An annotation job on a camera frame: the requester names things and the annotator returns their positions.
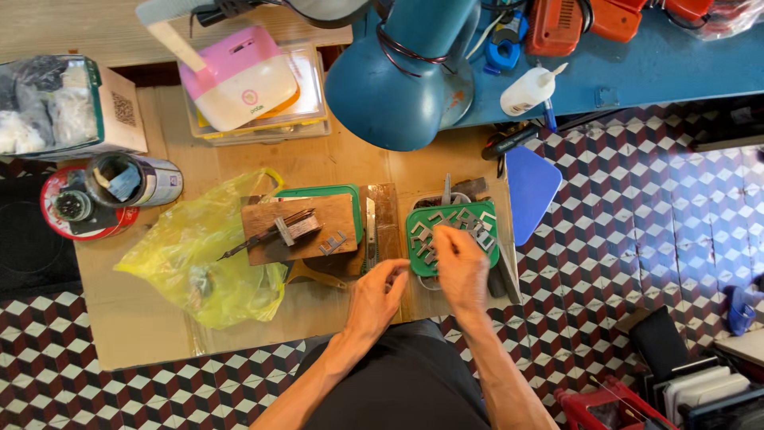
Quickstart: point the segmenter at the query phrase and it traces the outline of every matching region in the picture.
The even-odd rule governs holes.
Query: red stool
[[[562,388],[555,390],[555,400],[562,405],[562,410],[565,412],[565,417],[568,418],[571,430],[578,430],[579,425],[587,430],[607,430],[607,427],[588,411],[588,408],[612,402],[618,402],[618,412],[623,423],[620,430],[642,430],[645,428],[644,422],[641,421],[641,415],[634,410],[641,412],[646,417],[660,419],[671,428],[676,429],[663,415],[651,408],[617,378],[610,375],[605,376],[605,386],[612,393],[604,388],[585,394],[568,394]],[[624,405],[616,396],[623,399],[623,402],[628,403],[631,407]],[[626,410],[630,410],[636,418],[626,414]]]

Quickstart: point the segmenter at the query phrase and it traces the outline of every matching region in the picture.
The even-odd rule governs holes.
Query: wooden handle
[[[146,27],[159,42],[169,49],[176,57],[184,62],[194,72],[199,72],[207,67],[202,57],[188,42],[186,42],[175,28],[167,21],[159,21]]]
[[[295,260],[294,265],[292,266],[292,270],[290,271],[289,276],[286,278],[286,282],[284,284],[289,284],[292,282],[293,279],[297,278],[298,276],[305,276],[306,278],[311,278],[314,281],[321,282],[324,285],[328,285],[330,287],[339,288],[341,290],[347,289],[348,284],[344,283],[343,281],[340,281],[336,277],[332,275],[327,275],[325,273],[317,272],[307,265],[305,265],[305,262],[303,262],[301,259]]]

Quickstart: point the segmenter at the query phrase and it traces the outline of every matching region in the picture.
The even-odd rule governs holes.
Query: green plastic lid
[[[361,243],[364,235],[364,225],[361,223],[361,194],[356,184],[323,185],[321,187],[290,188],[281,190],[276,197],[324,197],[336,194],[350,194],[353,199],[353,224],[355,225],[355,242]]]
[[[496,227],[496,208],[494,207],[494,203],[490,201],[477,201],[474,203],[466,203],[466,204],[452,204],[448,206],[435,206],[435,207],[420,207],[419,209],[412,210],[409,212],[408,217],[406,217],[406,247],[409,249],[409,259],[411,260],[411,269],[419,276],[435,276],[438,275],[438,271],[433,268],[435,265],[435,261],[431,262],[430,264],[427,264],[424,259],[427,257],[427,254],[429,251],[422,252],[421,255],[417,255],[417,253],[422,248],[422,243],[415,240],[414,241],[414,247],[411,246],[411,238],[417,237],[422,232],[422,227],[420,225],[417,225],[417,223],[422,223],[423,226],[427,227],[428,229],[432,230],[432,228],[441,221],[440,216],[436,216],[435,214],[438,212],[441,212],[443,216],[450,218],[449,222],[454,223],[456,221],[456,217],[459,215],[462,209],[469,210],[473,215],[475,215],[477,218],[480,218],[483,213],[486,213],[490,216],[483,217],[483,223],[487,224],[490,228],[486,227],[486,230],[488,231],[488,234],[490,234],[493,237],[496,237],[497,235],[497,227]],[[462,230],[466,230],[467,226],[462,223],[461,227]],[[432,236],[425,238],[425,243],[430,244],[432,242]],[[490,259],[490,267],[494,267],[496,263],[499,261],[499,247],[498,244],[493,247],[490,254],[488,255],[488,258]]]

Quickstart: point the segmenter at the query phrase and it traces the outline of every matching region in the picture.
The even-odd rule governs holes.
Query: white plastic container
[[[555,76],[566,66],[568,63],[562,64],[553,72],[543,67],[534,67],[525,72],[501,93],[501,110],[509,116],[520,116],[551,97],[555,92]]]

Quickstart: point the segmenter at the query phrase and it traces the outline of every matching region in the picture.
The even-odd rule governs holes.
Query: cardboard sheet
[[[139,89],[138,99],[146,124],[148,155],[169,158],[183,172],[186,183],[181,200],[195,199],[211,186],[239,174],[270,167],[282,175],[288,187],[392,183],[397,202],[391,207],[397,208],[400,223],[415,200],[442,193],[447,172],[451,173],[453,183],[486,177],[487,195],[496,203],[499,234],[510,257],[515,289],[518,285],[508,186],[505,180],[495,179],[495,162],[484,161],[480,156],[492,133],[490,127],[441,132],[424,149],[392,152],[363,142],[332,117],[334,132],[324,138],[213,148],[190,135],[181,87]],[[114,272],[112,266],[156,222],[161,210],[161,207],[143,209],[136,224],[119,236],[76,244],[102,369],[240,350],[342,329],[349,294],[315,282],[288,285],[276,316],[268,323],[245,321],[214,331],[200,326],[164,300],[143,279]],[[398,246],[403,254],[400,229],[380,228],[378,233],[380,246],[381,243]],[[519,291],[514,296],[519,300]],[[510,305],[510,300],[489,298],[488,305],[503,309]],[[411,284],[393,322],[449,313],[441,292]]]

